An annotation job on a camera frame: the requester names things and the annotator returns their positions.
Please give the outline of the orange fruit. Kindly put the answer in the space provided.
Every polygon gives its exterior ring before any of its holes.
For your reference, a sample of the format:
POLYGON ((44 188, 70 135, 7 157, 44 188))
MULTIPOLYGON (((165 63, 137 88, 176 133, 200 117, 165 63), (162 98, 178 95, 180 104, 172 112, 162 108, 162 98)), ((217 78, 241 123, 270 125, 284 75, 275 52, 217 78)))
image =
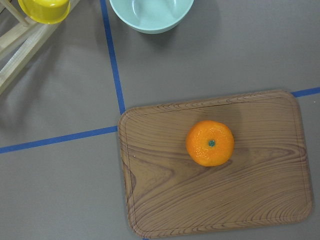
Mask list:
POLYGON ((231 130, 223 123, 203 120, 189 130, 185 147, 194 162, 204 167, 226 163, 234 151, 235 140, 231 130))

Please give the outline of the light green bowl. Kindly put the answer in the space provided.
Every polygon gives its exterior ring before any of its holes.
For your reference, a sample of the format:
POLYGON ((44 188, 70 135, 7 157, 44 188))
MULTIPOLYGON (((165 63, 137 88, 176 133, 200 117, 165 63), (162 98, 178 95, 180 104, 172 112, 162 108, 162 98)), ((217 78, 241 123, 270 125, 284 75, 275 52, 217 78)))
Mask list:
POLYGON ((176 27, 193 0, 111 0, 115 14, 126 25, 144 34, 161 34, 176 27))

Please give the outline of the yellow cup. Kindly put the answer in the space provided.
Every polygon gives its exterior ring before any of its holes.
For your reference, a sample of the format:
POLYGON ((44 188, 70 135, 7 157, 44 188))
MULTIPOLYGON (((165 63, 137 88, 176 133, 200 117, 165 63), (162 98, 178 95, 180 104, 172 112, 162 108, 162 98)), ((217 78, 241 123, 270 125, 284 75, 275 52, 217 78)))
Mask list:
POLYGON ((42 24, 57 24, 69 14, 69 0, 18 0, 23 12, 32 20, 42 24))

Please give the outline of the wooden cup rack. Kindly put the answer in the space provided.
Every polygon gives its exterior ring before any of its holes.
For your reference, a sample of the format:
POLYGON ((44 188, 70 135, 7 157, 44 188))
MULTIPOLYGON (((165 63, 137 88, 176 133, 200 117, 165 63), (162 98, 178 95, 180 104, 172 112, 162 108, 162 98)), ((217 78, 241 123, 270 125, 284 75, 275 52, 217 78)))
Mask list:
MULTIPOLYGON (((69 13, 78 3, 78 0, 70 0, 69 13)), ((56 24, 36 22, 27 16, 22 9, 19 11, 10 0, 2 0, 0 10, 8 10, 18 21, 15 26, 0 36, 0 59, 3 60, 11 55, 11 58, 0 70, 0 93, 3 94, 62 21, 56 24)))

